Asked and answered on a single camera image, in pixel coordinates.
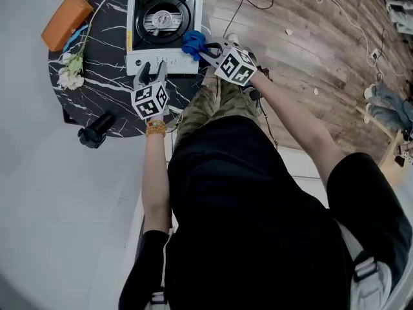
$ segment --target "camouflage pants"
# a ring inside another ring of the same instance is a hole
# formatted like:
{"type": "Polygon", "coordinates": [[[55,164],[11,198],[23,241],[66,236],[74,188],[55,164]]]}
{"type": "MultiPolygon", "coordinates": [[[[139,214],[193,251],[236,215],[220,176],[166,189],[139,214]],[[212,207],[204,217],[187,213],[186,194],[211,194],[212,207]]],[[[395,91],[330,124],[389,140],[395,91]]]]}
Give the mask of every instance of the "camouflage pants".
{"type": "Polygon", "coordinates": [[[210,121],[227,116],[244,116],[252,119],[260,127],[256,104],[251,100],[248,88],[241,91],[238,85],[221,80],[220,107],[214,113],[216,95],[203,85],[189,106],[182,112],[182,120],[177,127],[175,148],[179,142],[210,121]]]}

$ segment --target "black cylindrical object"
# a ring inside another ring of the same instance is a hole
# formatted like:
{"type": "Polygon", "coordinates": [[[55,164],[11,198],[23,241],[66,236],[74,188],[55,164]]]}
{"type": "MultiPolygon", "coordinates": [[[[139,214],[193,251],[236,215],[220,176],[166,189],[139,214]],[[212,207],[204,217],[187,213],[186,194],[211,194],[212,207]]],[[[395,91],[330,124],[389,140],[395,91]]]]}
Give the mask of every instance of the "black cylindrical object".
{"type": "Polygon", "coordinates": [[[115,117],[105,112],[97,120],[77,133],[80,142],[89,148],[99,148],[106,139],[106,132],[115,123],[115,117]]]}

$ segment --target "portable gas stove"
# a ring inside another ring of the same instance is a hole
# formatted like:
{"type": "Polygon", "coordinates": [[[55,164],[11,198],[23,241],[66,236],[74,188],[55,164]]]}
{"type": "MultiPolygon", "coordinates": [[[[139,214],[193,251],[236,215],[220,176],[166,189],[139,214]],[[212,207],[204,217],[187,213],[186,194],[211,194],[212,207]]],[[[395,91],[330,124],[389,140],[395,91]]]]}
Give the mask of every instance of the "portable gas stove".
{"type": "Polygon", "coordinates": [[[155,74],[162,61],[168,74],[197,74],[198,62],[182,52],[183,35],[201,31],[203,0],[128,0],[126,71],[136,75],[150,63],[155,74]]]}

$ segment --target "marble tabletop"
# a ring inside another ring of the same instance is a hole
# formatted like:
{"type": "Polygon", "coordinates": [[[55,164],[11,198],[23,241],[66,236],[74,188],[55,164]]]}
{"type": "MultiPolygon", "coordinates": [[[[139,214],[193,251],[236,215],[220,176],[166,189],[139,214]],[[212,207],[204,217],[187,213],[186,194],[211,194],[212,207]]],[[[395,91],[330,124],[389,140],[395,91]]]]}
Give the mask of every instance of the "marble tabletop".
{"type": "MultiPolygon", "coordinates": [[[[87,0],[94,10],[103,0],[87,0]]],[[[85,82],[75,90],[61,88],[58,71],[63,67],[62,52],[49,52],[48,67],[54,92],[78,124],[86,127],[103,113],[110,111],[116,122],[108,136],[133,137],[145,134],[146,125],[136,114],[130,102],[133,77],[126,74],[126,10],[128,0],[106,0],[94,17],[88,42],[83,52],[83,76],[85,82]]],[[[208,28],[203,17],[203,26],[208,28]]],[[[68,52],[77,53],[84,36],[79,36],[68,52]]],[[[201,87],[207,66],[200,63],[197,75],[169,75],[169,110],[165,116],[168,123],[190,103],[201,87]]]]}

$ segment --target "bracelet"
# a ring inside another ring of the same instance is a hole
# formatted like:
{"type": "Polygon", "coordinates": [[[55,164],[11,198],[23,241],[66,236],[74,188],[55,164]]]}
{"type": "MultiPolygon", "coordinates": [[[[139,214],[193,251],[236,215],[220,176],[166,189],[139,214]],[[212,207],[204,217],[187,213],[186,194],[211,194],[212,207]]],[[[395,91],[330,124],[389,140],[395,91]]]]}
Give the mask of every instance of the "bracelet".
{"type": "Polygon", "coordinates": [[[167,128],[163,121],[150,121],[148,123],[148,126],[146,127],[146,136],[148,136],[149,134],[163,134],[163,136],[165,137],[166,130],[167,128]]]}

